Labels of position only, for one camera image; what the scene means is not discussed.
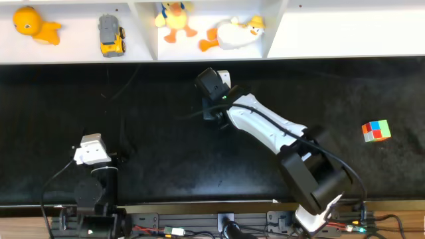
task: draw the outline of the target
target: black table surface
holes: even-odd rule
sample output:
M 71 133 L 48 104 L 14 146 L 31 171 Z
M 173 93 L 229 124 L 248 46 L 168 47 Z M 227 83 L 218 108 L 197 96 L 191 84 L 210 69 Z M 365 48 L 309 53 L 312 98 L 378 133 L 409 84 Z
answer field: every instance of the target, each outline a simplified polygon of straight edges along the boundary
M 233 84 L 251 86 L 282 117 L 329 129 L 370 199 L 424 198 L 425 65 L 409 57 L 142 64 L 112 101 L 137 64 L 1 66 L 0 205 L 38 204 L 83 130 L 129 154 L 120 165 L 120 204 L 292 201 L 273 153 L 253 137 L 174 118 L 201 108 L 193 80 L 209 66 L 229 70 Z M 388 120 L 392 137 L 365 143 L 361 126 L 375 120 Z M 74 187 L 89 174 L 70 166 L 45 201 L 73 203 Z

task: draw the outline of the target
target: rubik's cube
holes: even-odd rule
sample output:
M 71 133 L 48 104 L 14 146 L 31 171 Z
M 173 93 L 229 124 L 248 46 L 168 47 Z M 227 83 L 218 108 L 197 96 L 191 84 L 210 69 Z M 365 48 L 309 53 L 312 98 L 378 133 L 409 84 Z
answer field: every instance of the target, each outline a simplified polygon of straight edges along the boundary
M 386 120 L 372 121 L 361 128 L 366 142 L 382 141 L 391 137 L 390 128 Z

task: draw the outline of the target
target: rubber duck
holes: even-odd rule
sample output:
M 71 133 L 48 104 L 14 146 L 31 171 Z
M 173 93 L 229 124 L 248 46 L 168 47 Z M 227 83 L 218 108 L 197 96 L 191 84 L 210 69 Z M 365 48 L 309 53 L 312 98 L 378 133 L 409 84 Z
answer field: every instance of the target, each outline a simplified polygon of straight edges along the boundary
M 207 31 L 208 40 L 201 40 L 199 48 L 205 52 L 211 47 L 219 46 L 223 50 L 238 49 L 258 40 L 264 33 L 261 16 L 255 15 L 249 23 L 241 24 L 236 17 L 225 20 Z
M 32 36 L 42 44 L 59 44 L 57 30 L 61 28 L 59 23 L 48 23 L 32 7 L 22 7 L 13 15 L 16 30 L 24 35 Z
M 164 37 L 168 43 L 176 42 L 176 34 L 179 30 L 185 30 L 187 37 L 194 37 L 198 33 L 191 29 L 187 22 L 187 14 L 185 9 L 192 11 L 193 5 L 190 2 L 163 2 L 162 12 L 158 14 L 155 19 L 155 25 L 157 27 L 163 27 L 167 25 L 171 29 L 169 35 Z

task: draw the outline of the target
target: green cube face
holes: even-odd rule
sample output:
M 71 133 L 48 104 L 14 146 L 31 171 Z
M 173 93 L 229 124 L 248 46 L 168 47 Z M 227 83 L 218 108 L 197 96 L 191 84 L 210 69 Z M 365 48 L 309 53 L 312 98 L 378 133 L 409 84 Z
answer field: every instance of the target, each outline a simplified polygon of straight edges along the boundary
M 388 122 L 386 120 L 378 121 L 379 127 L 381 129 L 382 137 L 391 137 L 390 128 L 388 127 Z

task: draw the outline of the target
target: yellow and gray toy vehicle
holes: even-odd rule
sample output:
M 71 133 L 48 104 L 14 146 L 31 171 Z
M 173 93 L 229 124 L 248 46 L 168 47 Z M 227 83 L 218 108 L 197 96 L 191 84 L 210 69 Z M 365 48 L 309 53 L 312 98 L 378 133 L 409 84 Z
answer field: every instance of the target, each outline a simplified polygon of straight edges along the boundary
M 126 51 L 123 41 L 126 37 L 124 29 L 118 25 L 118 19 L 112 15 L 99 18 L 100 50 L 105 57 L 122 56 Z

